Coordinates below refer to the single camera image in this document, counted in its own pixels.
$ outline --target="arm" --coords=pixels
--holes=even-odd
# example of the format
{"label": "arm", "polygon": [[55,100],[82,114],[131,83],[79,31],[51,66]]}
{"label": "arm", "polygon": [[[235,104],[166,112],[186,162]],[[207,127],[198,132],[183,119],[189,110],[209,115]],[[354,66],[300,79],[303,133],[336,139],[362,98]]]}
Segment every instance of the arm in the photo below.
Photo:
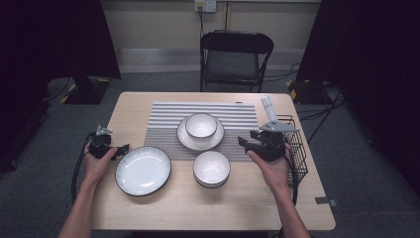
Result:
{"label": "arm", "polygon": [[117,148],[111,148],[102,159],[96,159],[84,150],[86,175],[81,183],[80,190],[70,214],[64,222],[58,237],[90,237],[90,213],[92,208],[93,194],[96,185],[101,180],[109,161],[117,152]]}
{"label": "arm", "polygon": [[247,155],[260,167],[262,176],[274,195],[284,237],[310,237],[290,197],[287,161],[279,159],[268,163],[253,151],[247,151]]}

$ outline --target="table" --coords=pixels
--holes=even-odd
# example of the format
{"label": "table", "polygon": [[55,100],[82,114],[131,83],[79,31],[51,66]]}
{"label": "table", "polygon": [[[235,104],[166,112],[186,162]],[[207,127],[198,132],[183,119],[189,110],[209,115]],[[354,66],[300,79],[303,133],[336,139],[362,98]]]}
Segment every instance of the table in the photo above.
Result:
{"label": "table", "polygon": [[[145,142],[154,101],[244,102],[256,107],[259,125],[268,121],[260,93],[124,92],[120,95],[108,128],[113,146],[130,143],[131,150]],[[287,94],[271,94],[277,114],[297,119]],[[329,204],[317,204],[325,191],[301,131],[309,173],[299,186],[297,210],[308,230],[335,227]],[[279,230],[275,201],[253,162],[231,163],[228,181],[218,188],[205,188],[193,177],[191,161],[172,161],[166,185],[144,197],[125,194],[115,183],[118,162],[111,162],[97,186],[92,208],[93,229],[114,230]]]}

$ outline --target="striped placemat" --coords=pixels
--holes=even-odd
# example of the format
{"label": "striped placemat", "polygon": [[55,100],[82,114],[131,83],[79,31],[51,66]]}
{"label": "striped placemat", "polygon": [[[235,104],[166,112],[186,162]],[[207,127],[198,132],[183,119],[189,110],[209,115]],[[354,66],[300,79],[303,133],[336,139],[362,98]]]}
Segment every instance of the striped placemat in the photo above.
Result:
{"label": "striped placemat", "polygon": [[225,135],[216,147],[210,149],[225,155],[229,161],[250,161],[244,148],[238,144],[238,136],[250,139],[250,130],[258,129],[256,108],[245,103],[207,102],[154,102],[149,119],[145,146],[158,147],[171,160],[192,161],[203,152],[184,147],[178,140],[178,124],[194,113],[208,113],[223,124]]}

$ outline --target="black chair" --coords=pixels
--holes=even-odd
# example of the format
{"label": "black chair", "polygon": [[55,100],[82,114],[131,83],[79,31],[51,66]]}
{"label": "black chair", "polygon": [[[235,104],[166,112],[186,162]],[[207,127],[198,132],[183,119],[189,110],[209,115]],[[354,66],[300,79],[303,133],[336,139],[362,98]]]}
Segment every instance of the black chair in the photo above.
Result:
{"label": "black chair", "polygon": [[273,47],[272,40],[261,33],[218,30],[205,34],[200,41],[200,91],[211,82],[248,85],[250,91],[258,86],[261,92]]}

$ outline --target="forearm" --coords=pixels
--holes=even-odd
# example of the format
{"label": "forearm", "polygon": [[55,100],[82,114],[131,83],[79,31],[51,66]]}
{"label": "forearm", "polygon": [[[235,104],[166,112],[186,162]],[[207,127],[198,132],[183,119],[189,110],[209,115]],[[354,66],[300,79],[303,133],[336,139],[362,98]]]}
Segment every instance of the forearm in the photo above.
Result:
{"label": "forearm", "polygon": [[96,182],[84,181],[81,184],[77,199],[73,204],[70,214],[65,220],[58,237],[90,237],[90,214],[95,188]]}
{"label": "forearm", "polygon": [[285,238],[310,237],[290,198],[287,187],[273,192]]}

